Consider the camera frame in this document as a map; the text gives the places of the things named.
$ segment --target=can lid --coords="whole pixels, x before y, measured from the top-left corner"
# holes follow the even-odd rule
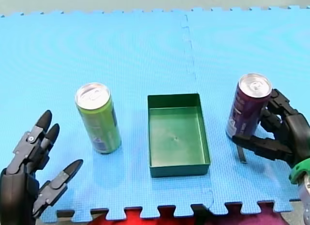
[[[95,110],[104,106],[110,99],[110,92],[105,85],[88,83],[77,90],[76,104],[87,110]]]
[[[239,80],[239,88],[247,96],[253,98],[264,98],[272,91],[270,81],[260,74],[246,74]]]

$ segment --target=gray floor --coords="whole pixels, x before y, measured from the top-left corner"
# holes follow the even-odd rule
[[[288,5],[306,7],[310,5],[310,0],[0,0],[0,15],[8,16],[15,12],[29,14],[38,11],[48,13],[54,10],[61,10],[65,13],[73,10],[85,12],[122,10],[128,12],[133,9],[151,11],[154,8],[169,11],[175,8],[189,10],[193,7],[204,9],[241,7],[247,9],[251,6],[267,8],[268,6],[286,7]],[[282,216],[290,225],[301,225],[303,224],[302,205],[301,203],[293,203],[293,206],[295,211],[283,213]],[[59,225],[68,224],[71,222],[59,222]]]

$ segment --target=can label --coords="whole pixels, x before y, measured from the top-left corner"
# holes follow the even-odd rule
[[[261,111],[266,107],[269,97],[251,98],[237,86],[235,98],[226,127],[227,135],[253,135],[259,122]]]
[[[100,138],[93,139],[93,146],[99,151],[107,151],[106,144]]]
[[[117,120],[116,120],[114,107],[112,108],[112,117],[113,117],[114,126],[116,127],[117,126]]]

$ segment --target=green can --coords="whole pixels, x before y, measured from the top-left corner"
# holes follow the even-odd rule
[[[122,141],[109,89],[86,84],[77,90],[75,101],[93,148],[104,154],[115,151]]]

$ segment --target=red object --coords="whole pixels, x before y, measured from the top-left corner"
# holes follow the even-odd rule
[[[160,218],[141,219],[141,210],[125,210],[127,219],[122,221],[107,221],[104,215],[96,218],[89,225],[194,225],[195,218],[174,218],[174,208],[159,209]]]
[[[272,211],[273,205],[260,204],[262,213],[253,215],[240,214],[241,206],[229,205],[228,215],[206,218],[205,225],[286,225],[279,213]],[[174,208],[160,208],[160,218],[141,219],[139,209],[126,210],[126,220],[107,221],[104,215],[89,223],[89,225],[195,225],[196,218],[174,218]]]

